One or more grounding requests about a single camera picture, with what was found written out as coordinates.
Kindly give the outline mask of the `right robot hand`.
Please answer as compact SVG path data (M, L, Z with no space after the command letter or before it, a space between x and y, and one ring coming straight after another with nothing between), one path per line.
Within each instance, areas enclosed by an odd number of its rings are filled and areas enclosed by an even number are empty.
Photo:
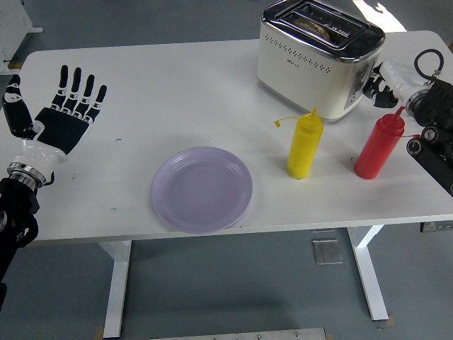
M372 70L362 92L375 107L394 108L400 104L409 108L428 89L426 80L413 67L384 61Z

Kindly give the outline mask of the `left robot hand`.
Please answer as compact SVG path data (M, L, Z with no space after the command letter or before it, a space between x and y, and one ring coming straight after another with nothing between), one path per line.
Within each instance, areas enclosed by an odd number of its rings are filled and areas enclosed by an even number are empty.
M67 160L101 111L107 92L102 85L92 98L95 77L89 75L81 91L81 68L69 81L69 68L63 65L57 92L48 107L32 118L23 100L21 78L14 75L2 98L2 108L11 134L21 139L22 152L14 159L50 176L54 168Z

